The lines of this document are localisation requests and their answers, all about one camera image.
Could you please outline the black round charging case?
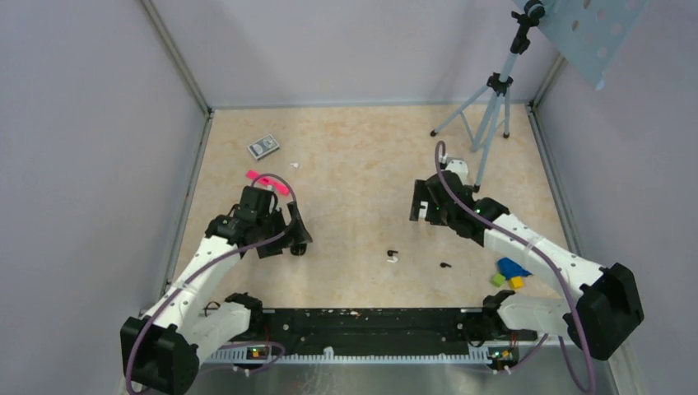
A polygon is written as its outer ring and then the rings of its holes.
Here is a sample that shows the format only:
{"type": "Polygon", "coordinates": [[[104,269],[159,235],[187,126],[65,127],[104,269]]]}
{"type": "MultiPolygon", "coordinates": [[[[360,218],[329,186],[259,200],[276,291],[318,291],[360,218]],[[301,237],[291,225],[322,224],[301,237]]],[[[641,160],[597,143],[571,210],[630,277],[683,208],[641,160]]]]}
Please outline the black round charging case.
{"type": "Polygon", "coordinates": [[[295,244],[290,247],[290,252],[294,256],[303,256],[307,251],[307,244],[295,244]]]}

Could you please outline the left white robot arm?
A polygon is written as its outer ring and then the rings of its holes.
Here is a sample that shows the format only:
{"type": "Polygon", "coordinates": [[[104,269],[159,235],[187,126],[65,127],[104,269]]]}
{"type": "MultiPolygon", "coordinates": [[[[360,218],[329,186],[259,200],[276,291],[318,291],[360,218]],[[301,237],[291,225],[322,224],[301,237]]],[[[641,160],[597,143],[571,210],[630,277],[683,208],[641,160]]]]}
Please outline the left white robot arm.
{"type": "Polygon", "coordinates": [[[188,266],[163,296],[140,317],[120,329],[126,390],[153,389],[184,394],[207,359],[230,339],[253,340],[264,319],[240,302],[224,302],[212,314],[202,311],[223,277],[250,249],[260,258],[290,249],[301,255],[312,238],[305,228],[296,195],[285,209],[271,189],[249,185],[226,214],[212,219],[188,266]]]}

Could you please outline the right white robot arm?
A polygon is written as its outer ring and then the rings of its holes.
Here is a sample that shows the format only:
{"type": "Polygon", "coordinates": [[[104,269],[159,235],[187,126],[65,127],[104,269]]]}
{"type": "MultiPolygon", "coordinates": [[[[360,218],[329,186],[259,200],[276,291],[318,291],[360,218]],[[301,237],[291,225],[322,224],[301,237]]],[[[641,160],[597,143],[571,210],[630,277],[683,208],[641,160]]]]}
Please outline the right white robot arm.
{"type": "Polygon", "coordinates": [[[635,275],[563,249],[525,225],[508,207],[443,170],[414,183],[411,221],[447,226],[458,236],[509,258],[547,283],[560,301],[514,291],[485,299],[485,333],[504,339],[515,329],[562,336],[596,360],[608,360],[644,321],[635,275]]]}

